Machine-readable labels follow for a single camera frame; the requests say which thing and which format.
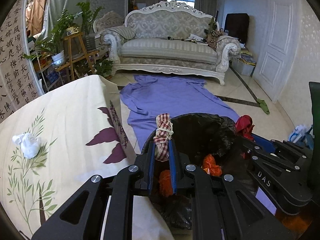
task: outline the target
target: checkered cloth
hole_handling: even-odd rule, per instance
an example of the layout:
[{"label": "checkered cloth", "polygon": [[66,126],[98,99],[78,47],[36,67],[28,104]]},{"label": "checkered cloth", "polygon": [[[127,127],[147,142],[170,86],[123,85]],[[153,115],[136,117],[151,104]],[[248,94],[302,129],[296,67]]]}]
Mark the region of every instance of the checkered cloth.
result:
[{"label": "checkered cloth", "polygon": [[172,123],[169,114],[159,114],[156,118],[157,130],[153,141],[156,144],[156,160],[165,162],[169,159],[168,143],[173,134]]}]

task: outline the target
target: white door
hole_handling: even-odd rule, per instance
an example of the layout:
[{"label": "white door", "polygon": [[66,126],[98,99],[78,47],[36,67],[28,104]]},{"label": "white door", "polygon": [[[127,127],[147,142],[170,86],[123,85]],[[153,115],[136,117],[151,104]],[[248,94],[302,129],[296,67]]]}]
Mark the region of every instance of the white door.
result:
[{"label": "white door", "polygon": [[275,103],[290,74],[300,32],[300,0],[268,0],[268,20],[254,80]]}]

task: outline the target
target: metal screw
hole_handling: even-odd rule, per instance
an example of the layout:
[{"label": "metal screw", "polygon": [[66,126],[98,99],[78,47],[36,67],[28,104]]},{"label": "metal screw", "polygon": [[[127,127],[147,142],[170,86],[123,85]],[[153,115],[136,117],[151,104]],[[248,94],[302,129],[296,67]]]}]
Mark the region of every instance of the metal screw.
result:
[{"label": "metal screw", "polygon": [[224,180],[226,181],[233,181],[233,176],[230,174],[226,174],[223,176]]},{"label": "metal screw", "polygon": [[91,181],[93,183],[99,182],[101,180],[101,177],[99,175],[94,175],[91,177]]},{"label": "metal screw", "polygon": [[131,165],[131,166],[129,166],[129,171],[131,171],[131,172],[135,172],[135,171],[137,171],[139,168],[138,168],[138,166],[136,166],[136,165]]},{"label": "metal screw", "polygon": [[189,164],[186,166],[187,171],[195,171],[196,170],[196,166]]}]

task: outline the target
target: calligraphy scroll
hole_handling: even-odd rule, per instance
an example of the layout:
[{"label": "calligraphy scroll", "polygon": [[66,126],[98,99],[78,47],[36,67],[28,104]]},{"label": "calligraphy scroll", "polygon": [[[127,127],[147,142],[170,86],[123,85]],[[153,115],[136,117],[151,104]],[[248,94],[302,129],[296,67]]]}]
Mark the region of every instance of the calligraphy scroll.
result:
[{"label": "calligraphy scroll", "polygon": [[26,0],[17,0],[0,27],[0,123],[43,94],[27,53]]}]

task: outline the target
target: orange plastic bag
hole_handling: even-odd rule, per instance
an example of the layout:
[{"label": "orange plastic bag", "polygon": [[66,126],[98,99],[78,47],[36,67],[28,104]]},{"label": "orange plastic bag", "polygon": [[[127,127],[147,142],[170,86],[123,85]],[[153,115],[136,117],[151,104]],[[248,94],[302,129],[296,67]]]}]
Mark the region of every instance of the orange plastic bag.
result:
[{"label": "orange plastic bag", "polygon": [[160,173],[159,186],[160,186],[159,192],[162,196],[169,197],[173,195],[170,170],[165,170]]},{"label": "orange plastic bag", "polygon": [[211,154],[208,154],[204,157],[202,162],[202,168],[205,170],[206,173],[220,177],[222,175],[222,169],[219,165],[216,165],[216,160]]}]

